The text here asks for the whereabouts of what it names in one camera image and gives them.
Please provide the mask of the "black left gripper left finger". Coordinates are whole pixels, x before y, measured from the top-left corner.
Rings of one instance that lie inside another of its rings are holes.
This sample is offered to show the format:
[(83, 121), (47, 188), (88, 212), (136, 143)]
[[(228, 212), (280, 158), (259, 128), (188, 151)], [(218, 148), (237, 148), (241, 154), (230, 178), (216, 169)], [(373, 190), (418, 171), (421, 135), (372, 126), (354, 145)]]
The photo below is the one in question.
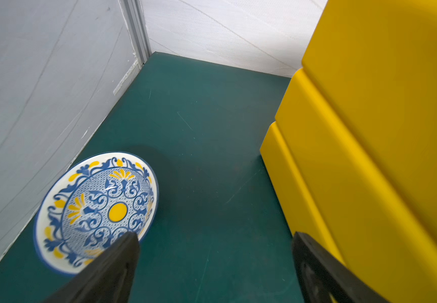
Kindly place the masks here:
[(127, 302), (139, 255), (137, 234), (126, 232), (44, 302)]

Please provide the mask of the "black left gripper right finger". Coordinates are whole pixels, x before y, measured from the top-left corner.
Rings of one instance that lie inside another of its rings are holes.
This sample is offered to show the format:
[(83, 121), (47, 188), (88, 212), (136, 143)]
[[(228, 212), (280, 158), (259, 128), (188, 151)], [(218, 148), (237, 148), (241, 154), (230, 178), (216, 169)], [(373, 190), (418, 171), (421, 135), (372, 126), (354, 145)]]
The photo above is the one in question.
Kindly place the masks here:
[(296, 232), (292, 256), (305, 302), (386, 302), (306, 233)]

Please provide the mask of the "yellow plastic drawer cabinet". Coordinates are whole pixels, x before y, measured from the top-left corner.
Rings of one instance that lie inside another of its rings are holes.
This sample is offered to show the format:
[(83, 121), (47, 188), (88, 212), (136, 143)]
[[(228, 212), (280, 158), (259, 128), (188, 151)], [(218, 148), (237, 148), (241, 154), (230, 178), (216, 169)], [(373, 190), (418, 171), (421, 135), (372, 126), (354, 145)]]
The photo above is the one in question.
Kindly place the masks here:
[(437, 1), (328, 1), (260, 151), (292, 233), (437, 302)]

